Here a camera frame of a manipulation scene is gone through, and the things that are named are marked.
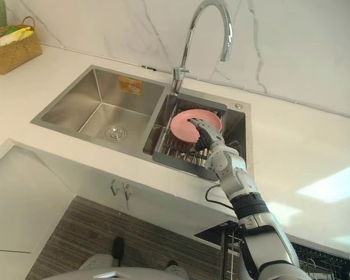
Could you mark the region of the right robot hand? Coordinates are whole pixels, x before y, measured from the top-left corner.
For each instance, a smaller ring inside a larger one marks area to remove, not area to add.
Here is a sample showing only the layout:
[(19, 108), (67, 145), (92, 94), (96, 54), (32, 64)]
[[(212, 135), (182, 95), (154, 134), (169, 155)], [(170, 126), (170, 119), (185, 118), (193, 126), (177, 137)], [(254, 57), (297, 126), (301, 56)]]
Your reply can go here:
[(225, 144), (221, 133), (215, 128), (215, 126), (198, 118), (189, 118), (187, 121), (196, 128), (200, 135), (194, 145), (195, 151), (203, 151), (204, 149), (211, 150), (216, 145)]

